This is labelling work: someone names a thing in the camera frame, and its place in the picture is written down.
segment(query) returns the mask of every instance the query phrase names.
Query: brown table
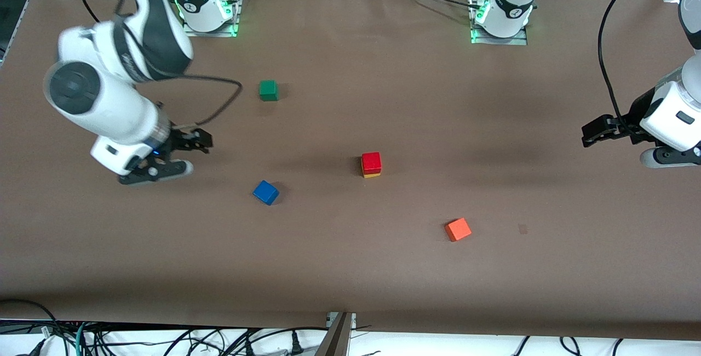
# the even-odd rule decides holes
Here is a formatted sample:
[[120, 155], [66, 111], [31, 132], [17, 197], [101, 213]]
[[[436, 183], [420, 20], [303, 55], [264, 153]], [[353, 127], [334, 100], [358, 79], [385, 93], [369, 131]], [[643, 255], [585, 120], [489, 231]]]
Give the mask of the brown table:
[[[116, 0], [88, 1], [106, 19]], [[193, 39], [191, 72], [245, 85], [206, 128], [212, 153], [128, 188], [42, 94], [59, 32], [90, 16], [31, 0], [0, 72], [0, 294], [72, 320], [289, 326], [346, 309], [375, 330], [699, 339], [701, 172], [646, 169], [627, 141], [581, 146], [611, 112], [608, 1], [538, 0], [528, 46], [495, 47], [435, 0], [246, 0], [239, 37]], [[615, 12], [604, 50], [628, 108], [691, 47], [674, 5]], [[282, 100], [256, 97], [262, 79]], [[176, 122], [230, 92], [139, 90]], [[359, 176], [367, 151], [382, 176]], [[252, 196], [262, 179], [278, 204]], [[473, 234], [451, 243], [463, 216]]]

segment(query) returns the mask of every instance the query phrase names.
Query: orange cube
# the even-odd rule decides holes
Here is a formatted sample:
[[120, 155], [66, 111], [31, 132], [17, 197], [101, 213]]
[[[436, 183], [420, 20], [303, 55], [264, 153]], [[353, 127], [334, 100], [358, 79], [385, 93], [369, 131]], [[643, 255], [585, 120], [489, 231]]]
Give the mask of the orange cube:
[[457, 221], [448, 223], [445, 226], [445, 232], [448, 233], [450, 241], [453, 242], [463, 239], [473, 233], [465, 218], [460, 218]]

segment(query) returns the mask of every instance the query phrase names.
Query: green cube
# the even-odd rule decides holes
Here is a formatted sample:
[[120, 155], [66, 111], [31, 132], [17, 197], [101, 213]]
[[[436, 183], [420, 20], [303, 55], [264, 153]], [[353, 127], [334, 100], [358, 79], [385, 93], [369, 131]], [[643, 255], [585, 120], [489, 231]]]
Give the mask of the green cube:
[[262, 101], [278, 101], [278, 83], [275, 82], [275, 79], [261, 81], [258, 93], [260, 93]]

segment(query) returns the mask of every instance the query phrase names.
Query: cube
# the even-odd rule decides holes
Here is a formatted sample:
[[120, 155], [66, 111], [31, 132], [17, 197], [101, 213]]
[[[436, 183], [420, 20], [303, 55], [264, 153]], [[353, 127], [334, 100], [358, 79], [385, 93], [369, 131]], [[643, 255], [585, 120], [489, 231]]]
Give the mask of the cube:
[[253, 196], [268, 205], [272, 205], [280, 191], [266, 181], [261, 181], [253, 191]]
[[382, 160], [380, 152], [363, 153], [360, 157], [361, 167], [363, 167], [363, 177], [371, 178], [380, 175], [382, 171]]
[[448, 233], [450, 241], [453, 242], [463, 239], [473, 233], [465, 218], [460, 218], [457, 221], [448, 223], [445, 226], [445, 232]]
[[278, 101], [278, 83], [273, 79], [261, 81], [258, 93], [262, 101]]

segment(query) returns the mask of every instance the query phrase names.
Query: white floor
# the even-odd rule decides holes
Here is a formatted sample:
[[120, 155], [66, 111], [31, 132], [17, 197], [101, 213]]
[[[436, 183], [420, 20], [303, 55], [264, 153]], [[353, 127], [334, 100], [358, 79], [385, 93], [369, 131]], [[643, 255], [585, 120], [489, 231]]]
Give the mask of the white floor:
[[[192, 338], [201, 338], [211, 330], [196, 331]], [[107, 343], [117, 342], [148, 342], [158, 343], [173, 341], [183, 331], [121, 331], [113, 332], [105, 337]], [[237, 338], [243, 330], [226, 330], [225, 344]], [[303, 348], [318, 346], [324, 336], [323, 331], [300, 331], [300, 345]], [[516, 352], [523, 339], [520, 336], [471, 336], [471, 335], [440, 335], [440, 334], [401, 334], [354, 332], [350, 341], [348, 356], [366, 356], [380, 351], [378, 356], [511, 356]], [[18, 356], [28, 354], [42, 340], [42, 334], [7, 334], [0, 336], [0, 356]], [[214, 346], [221, 346], [221, 337], [210, 336]], [[613, 349], [613, 338], [577, 338], [581, 354], [584, 356], [609, 356]], [[162, 356], [168, 344], [155, 346], [132, 345], [110, 347], [117, 356]], [[182, 341], [169, 356], [185, 356], [189, 348], [188, 341]], [[266, 354], [285, 354], [285, 349], [291, 349], [290, 333], [278, 334], [253, 343], [253, 349], [258, 356]], [[217, 356], [213, 348], [198, 347], [193, 356]], [[561, 348], [558, 337], [531, 337], [521, 353], [521, 356], [569, 356], [570, 353]], [[41, 356], [65, 356], [63, 344], [57, 337], [45, 342]], [[658, 340], [624, 340], [618, 348], [617, 356], [701, 356], [701, 341], [658, 341]]]

